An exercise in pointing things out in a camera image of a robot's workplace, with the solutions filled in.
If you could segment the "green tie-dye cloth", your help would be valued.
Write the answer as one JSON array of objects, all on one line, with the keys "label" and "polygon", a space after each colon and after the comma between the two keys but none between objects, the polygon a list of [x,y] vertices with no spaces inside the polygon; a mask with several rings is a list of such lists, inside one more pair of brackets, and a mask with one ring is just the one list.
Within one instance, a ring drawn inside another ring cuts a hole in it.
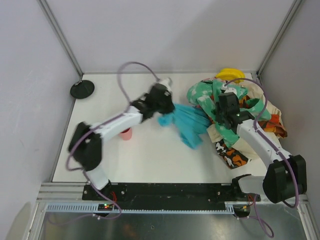
[{"label": "green tie-dye cloth", "polygon": [[[189,88],[186,97],[189,103],[200,106],[203,111],[208,115],[211,120],[214,129],[223,138],[227,147],[231,147],[238,140],[239,136],[231,129],[227,129],[225,126],[216,122],[216,101],[218,95],[222,93],[221,87],[223,82],[218,79],[205,79],[193,85]],[[246,86],[240,86],[238,84],[229,84],[228,88],[234,88],[236,90],[236,96],[239,100],[240,110],[248,111],[254,117],[262,113],[259,120],[268,121],[271,119],[271,114],[267,109],[263,109],[265,103],[260,97],[249,96],[249,88]]]}]

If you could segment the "blue cloth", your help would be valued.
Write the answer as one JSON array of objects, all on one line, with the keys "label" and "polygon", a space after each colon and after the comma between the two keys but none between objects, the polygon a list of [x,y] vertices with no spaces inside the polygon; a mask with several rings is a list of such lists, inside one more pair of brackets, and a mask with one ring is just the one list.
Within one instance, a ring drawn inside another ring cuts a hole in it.
[{"label": "blue cloth", "polygon": [[191,149],[199,147],[203,140],[200,135],[207,133],[211,121],[206,113],[198,107],[174,104],[173,112],[157,118],[162,127],[175,125],[181,141]]}]

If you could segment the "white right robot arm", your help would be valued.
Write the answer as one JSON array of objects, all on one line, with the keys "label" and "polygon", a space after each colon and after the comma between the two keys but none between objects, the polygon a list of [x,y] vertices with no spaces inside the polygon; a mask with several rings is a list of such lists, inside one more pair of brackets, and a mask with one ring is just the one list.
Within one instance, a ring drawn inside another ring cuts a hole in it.
[{"label": "white right robot arm", "polygon": [[234,178],[243,193],[264,195],[272,203],[279,203],[290,198],[298,201],[307,192],[305,159],[276,145],[251,113],[240,110],[235,93],[221,93],[216,111],[217,122],[245,140],[267,168],[265,176],[245,174]]}]

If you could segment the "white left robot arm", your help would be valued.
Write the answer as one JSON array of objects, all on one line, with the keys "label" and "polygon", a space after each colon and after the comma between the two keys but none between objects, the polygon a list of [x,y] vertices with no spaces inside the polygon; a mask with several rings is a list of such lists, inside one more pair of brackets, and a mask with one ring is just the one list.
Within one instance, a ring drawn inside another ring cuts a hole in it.
[{"label": "white left robot arm", "polygon": [[128,108],[103,123],[77,125],[70,144],[69,156],[78,162],[93,186],[101,190],[110,184],[101,162],[103,144],[121,132],[152,118],[155,113],[172,113],[172,80],[165,78],[153,84],[148,93],[131,102]]}]

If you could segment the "cream cloth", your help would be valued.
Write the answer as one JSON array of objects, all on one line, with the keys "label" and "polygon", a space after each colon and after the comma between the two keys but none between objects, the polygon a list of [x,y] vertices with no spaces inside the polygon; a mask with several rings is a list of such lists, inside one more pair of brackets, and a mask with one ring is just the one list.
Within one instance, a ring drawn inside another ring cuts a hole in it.
[{"label": "cream cloth", "polygon": [[[265,102],[266,99],[263,96],[263,91],[259,86],[251,82],[237,85],[248,87],[248,95],[254,98],[260,97],[264,102],[263,109],[265,110],[267,108],[268,102]],[[264,131],[260,127],[258,121],[249,122],[241,128],[241,131],[244,137],[239,136],[238,141],[228,148],[238,150],[248,159],[255,159],[259,157],[255,150],[259,150],[260,153],[265,154],[268,150],[272,151],[273,146],[275,146],[276,148],[280,147],[278,137],[273,132]],[[213,143],[223,140],[218,131],[214,129],[213,124],[207,129],[207,132],[209,133],[210,139]]]}]

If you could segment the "black orange patterned cloth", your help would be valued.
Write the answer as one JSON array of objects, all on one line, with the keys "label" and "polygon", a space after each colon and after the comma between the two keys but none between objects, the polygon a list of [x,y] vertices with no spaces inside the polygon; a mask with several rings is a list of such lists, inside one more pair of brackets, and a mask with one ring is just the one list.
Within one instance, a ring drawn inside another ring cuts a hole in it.
[{"label": "black orange patterned cloth", "polygon": [[215,142],[214,146],[217,154],[222,158],[222,160],[230,169],[239,168],[249,162],[249,159],[238,150],[232,147],[227,147],[223,139]]}]

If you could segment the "orange camouflage cloth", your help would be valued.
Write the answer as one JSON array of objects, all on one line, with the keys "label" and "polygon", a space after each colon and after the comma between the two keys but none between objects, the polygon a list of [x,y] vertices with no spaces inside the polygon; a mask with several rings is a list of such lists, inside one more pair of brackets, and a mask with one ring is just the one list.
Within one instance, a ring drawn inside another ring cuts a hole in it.
[{"label": "orange camouflage cloth", "polygon": [[[265,103],[262,99],[250,98],[246,95],[239,100],[239,106],[241,111],[248,111],[252,116],[257,117],[263,110]],[[258,124],[265,132],[274,133],[278,138],[284,139],[288,136],[283,125],[282,112],[270,102],[267,103]]]}]

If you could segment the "yellow banana bunch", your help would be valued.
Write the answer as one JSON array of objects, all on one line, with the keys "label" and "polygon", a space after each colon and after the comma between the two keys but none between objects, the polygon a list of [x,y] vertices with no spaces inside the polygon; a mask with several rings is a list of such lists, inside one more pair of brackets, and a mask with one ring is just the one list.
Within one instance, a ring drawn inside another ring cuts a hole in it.
[{"label": "yellow banana bunch", "polygon": [[215,75],[216,79],[221,79],[226,82],[235,80],[234,83],[236,84],[243,82],[245,77],[245,74],[236,68],[223,68]]}]

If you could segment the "pink plastic cup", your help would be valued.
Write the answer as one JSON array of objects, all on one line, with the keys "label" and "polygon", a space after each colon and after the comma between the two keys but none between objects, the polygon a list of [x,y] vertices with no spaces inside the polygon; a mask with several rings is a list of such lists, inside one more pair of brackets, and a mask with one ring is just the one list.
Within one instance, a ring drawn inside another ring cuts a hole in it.
[{"label": "pink plastic cup", "polygon": [[127,128],[126,130],[122,131],[119,136],[121,137],[122,140],[128,141],[132,138],[133,131],[132,128]]}]

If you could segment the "black round disc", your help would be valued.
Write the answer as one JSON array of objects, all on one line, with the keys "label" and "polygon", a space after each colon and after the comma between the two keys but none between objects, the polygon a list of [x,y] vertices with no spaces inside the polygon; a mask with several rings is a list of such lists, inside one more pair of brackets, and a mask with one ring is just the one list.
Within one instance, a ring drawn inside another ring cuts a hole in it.
[{"label": "black round disc", "polygon": [[85,99],[93,94],[95,85],[90,80],[79,80],[70,88],[70,95],[75,99]]}]

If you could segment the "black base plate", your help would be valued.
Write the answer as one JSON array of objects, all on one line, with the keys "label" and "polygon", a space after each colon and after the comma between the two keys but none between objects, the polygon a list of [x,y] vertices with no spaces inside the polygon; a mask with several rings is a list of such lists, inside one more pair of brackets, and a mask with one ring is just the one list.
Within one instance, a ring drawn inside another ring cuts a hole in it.
[{"label": "black base plate", "polygon": [[120,207],[169,207],[186,209],[187,205],[200,207],[222,206],[225,202],[244,202],[254,198],[243,193],[232,183],[111,183],[100,192],[115,197]]}]

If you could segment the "aluminium frame rail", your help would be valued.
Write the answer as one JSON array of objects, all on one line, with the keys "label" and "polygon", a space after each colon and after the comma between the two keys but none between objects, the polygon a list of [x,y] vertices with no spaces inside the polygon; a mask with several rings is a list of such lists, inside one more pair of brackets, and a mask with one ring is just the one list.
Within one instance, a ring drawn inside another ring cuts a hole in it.
[{"label": "aluminium frame rail", "polygon": [[284,150],[279,139],[288,133],[283,126],[282,113],[267,98],[258,74],[252,74],[259,86],[263,108],[253,121],[254,133],[258,136],[253,142],[258,144],[255,151],[266,160],[267,172],[263,179],[264,194],[273,203],[283,202],[290,208],[299,204],[299,195],[307,192],[307,167],[301,155],[292,155]]}]

